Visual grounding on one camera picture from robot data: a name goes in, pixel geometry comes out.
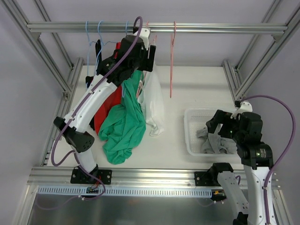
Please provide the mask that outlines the pink hanger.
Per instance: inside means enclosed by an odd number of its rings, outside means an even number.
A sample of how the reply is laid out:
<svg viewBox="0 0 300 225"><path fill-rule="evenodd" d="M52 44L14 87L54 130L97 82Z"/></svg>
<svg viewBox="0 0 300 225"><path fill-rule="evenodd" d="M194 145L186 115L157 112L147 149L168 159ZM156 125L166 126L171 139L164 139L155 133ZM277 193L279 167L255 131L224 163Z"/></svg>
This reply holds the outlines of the pink hanger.
<svg viewBox="0 0 300 225"><path fill-rule="evenodd" d="M176 22L173 22L173 34L171 35L171 48L170 48L170 98L173 95L173 51L174 51L174 42L176 36Z"/></svg>
<svg viewBox="0 0 300 225"><path fill-rule="evenodd" d="M145 25L144 27L150 29L150 27L149 27L149 22L148 22L148 21L146 22L146 25ZM142 89L143 89L143 86L144 86L144 83L145 83L146 74L147 74L147 71L144 72L144 73L140 76L140 81L139 81L138 89L137 89L137 92L136 92L136 98L138 98L139 95L140 95L141 92L142 92Z"/></svg>

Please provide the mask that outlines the grey tank top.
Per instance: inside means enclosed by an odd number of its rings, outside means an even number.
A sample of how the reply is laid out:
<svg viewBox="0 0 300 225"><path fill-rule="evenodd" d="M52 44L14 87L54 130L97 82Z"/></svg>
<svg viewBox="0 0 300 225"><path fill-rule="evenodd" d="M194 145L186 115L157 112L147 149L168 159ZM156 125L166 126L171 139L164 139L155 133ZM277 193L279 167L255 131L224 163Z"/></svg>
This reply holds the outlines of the grey tank top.
<svg viewBox="0 0 300 225"><path fill-rule="evenodd" d="M218 134L211 134L207 128L197 130L196 137L203 140L200 147L202 154L236 154L237 146L235 141L223 138Z"/></svg>

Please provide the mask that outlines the white tank top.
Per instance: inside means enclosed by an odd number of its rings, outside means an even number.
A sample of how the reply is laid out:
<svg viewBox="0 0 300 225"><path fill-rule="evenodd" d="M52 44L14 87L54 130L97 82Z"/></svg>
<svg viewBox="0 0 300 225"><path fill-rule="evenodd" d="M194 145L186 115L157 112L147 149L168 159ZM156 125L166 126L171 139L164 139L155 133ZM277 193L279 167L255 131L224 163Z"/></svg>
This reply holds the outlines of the white tank top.
<svg viewBox="0 0 300 225"><path fill-rule="evenodd" d="M152 72L147 72L142 92L137 101L146 124L151 127L150 136L162 134L165 131L165 109L156 65L153 66Z"/></svg>

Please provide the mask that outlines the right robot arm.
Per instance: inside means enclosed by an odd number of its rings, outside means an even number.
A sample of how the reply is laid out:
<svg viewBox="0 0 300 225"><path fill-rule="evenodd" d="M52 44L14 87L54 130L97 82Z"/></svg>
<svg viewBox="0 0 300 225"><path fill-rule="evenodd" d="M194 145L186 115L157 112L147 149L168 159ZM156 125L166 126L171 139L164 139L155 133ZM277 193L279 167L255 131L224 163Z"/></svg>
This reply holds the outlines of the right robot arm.
<svg viewBox="0 0 300 225"><path fill-rule="evenodd" d="M236 143L238 156L247 179L244 196L229 163L214 163L208 170L210 182L221 186L233 212L234 225L275 225L272 202L271 169L273 154L261 141L263 121L253 112L232 113L217 110L206 122L209 133L217 132Z"/></svg>

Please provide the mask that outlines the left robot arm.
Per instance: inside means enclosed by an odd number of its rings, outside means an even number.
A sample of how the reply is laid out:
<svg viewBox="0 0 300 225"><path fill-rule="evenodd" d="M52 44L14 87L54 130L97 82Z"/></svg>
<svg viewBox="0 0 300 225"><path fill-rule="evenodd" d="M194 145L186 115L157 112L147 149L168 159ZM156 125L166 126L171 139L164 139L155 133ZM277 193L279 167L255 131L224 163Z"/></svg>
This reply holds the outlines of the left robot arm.
<svg viewBox="0 0 300 225"><path fill-rule="evenodd" d="M102 60L89 88L80 102L64 117L56 117L54 125L73 149L79 163L81 178L96 181L98 165L92 155L94 137L87 132L91 119L101 105L136 71L153 70L156 47L145 35L127 35L113 54Z"/></svg>

